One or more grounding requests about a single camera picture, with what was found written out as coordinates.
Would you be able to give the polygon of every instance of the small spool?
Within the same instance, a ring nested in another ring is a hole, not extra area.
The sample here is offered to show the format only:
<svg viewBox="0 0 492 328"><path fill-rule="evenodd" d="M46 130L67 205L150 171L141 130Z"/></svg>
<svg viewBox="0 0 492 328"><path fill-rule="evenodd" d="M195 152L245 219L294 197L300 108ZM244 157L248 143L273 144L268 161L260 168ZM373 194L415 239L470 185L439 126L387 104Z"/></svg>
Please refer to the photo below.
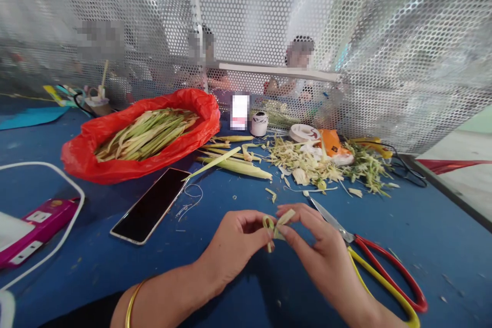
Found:
<svg viewBox="0 0 492 328"><path fill-rule="evenodd" d="M258 112L251 119L250 132L253 136L265 136L268 128L268 115L265 112Z"/></svg>

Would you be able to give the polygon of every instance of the red scissor handle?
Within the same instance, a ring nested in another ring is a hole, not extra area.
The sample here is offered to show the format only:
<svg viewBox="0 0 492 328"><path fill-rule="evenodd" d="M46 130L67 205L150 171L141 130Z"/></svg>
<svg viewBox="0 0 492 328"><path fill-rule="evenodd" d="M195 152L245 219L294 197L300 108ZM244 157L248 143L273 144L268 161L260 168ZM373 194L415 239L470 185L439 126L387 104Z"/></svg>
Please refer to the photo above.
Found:
<svg viewBox="0 0 492 328"><path fill-rule="evenodd" d="M425 313L428 309L427 305L427 300L425 299L424 293L420 289L419 285L413 277L410 275L408 270L403 266L402 263L398 261L396 257L394 257L392 254L390 254L388 251L383 249L382 247L378 246L374 242L371 242L359 235L354 235L355 236L355 243L360 246L360 248L364 251L364 253L367 255L367 257L371 260L371 262L376 266L376 269L379 271L379 273L386 279L404 298L405 300L408 301L408 303L412 306L412 308L417 312L417 313ZM403 275L403 277L406 279L410 287L412 288L412 291L415 293L415 296L417 298L417 302L413 302L406 294L405 292L402 291L400 287L393 281L393 279L390 277L390 275L384 270L383 266L378 262L378 260L374 257L372 252L369 250L368 246L377 252L381 253L383 256L385 256L397 269L398 271Z"/></svg>

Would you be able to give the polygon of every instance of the pink power strip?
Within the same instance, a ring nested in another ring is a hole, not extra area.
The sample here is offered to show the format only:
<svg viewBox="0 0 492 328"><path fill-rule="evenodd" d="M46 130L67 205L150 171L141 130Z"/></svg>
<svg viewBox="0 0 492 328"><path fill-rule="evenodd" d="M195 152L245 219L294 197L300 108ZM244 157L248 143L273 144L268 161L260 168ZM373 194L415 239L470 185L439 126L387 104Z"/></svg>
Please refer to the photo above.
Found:
<svg viewBox="0 0 492 328"><path fill-rule="evenodd" d="M48 242L73 218L77 206L71 200L50 199L22 218L35 228L0 252L0 269L16 268L22 265L34 251Z"/></svg>

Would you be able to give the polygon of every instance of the plastic bag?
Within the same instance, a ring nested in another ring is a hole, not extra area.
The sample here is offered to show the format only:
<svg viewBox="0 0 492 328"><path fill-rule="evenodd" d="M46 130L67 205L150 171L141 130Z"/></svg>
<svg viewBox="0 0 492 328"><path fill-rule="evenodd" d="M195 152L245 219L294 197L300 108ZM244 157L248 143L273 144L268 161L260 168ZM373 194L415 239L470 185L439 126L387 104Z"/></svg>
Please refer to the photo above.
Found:
<svg viewBox="0 0 492 328"><path fill-rule="evenodd" d="M200 119L188 134L146 160L97 161L94 151L114 133L131 124L143 112L163 108L188 109L197 113ZM69 174L100 185L139 178L182 159L204 145L219 131L219 119L214 95L197 89L178 90L170 95L140 100L125 110L84 123L81 134L63 145L61 160Z"/></svg>

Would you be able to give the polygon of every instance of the black cable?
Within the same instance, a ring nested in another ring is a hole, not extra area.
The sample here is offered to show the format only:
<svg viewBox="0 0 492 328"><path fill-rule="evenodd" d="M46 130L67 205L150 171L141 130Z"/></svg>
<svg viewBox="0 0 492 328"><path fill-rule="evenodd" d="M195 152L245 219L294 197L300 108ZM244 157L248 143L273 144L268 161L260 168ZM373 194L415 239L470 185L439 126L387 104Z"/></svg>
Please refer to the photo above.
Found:
<svg viewBox="0 0 492 328"><path fill-rule="evenodd" d="M400 155L398 154L398 151L396 150L396 148L394 146L389 145L387 143L384 143L383 144L383 143L374 142L374 141L353 141L353 142L356 143L356 144L360 144L360 143L361 144L365 144L365 143L366 144L376 144L376 145L381 145L381 146L386 146L386 147L391 148L395 152L395 157L398 160L400 160L401 163L402 163L402 164L400 164L398 162L392 163L391 164L392 167L400 167L400 168L404 168L405 169L405 175L401 175L400 173L398 173L396 171L393 171L393 173L396 176L400 177L400 178L406 179L407 181L413 183L416 186L419 186L419 187L422 187L422 188L426 188L428 186L427 182L425 181L425 176L422 173L420 173L420 172L418 172L418 171L410 168L408 166L408 164L405 163L405 161L400 157ZM418 182L415 182L414 180L410 179L409 176L408 176L409 173L410 174L413 174L413 176L418 179Z"/></svg>
<svg viewBox="0 0 492 328"><path fill-rule="evenodd" d="M93 118L97 118L97 116L96 116L93 112L90 112L89 110L85 110L85 109L84 109L83 107L81 107L81 106L80 106L80 104L78 103L77 98L78 98L80 95L82 95L82 94L83 94L83 92L79 92L78 94L73 95L73 101L75 102L75 105L77 105L77 106L78 106L78 108L79 108L80 110L85 111L85 112L86 112L87 114L89 114L91 117L93 117Z"/></svg>

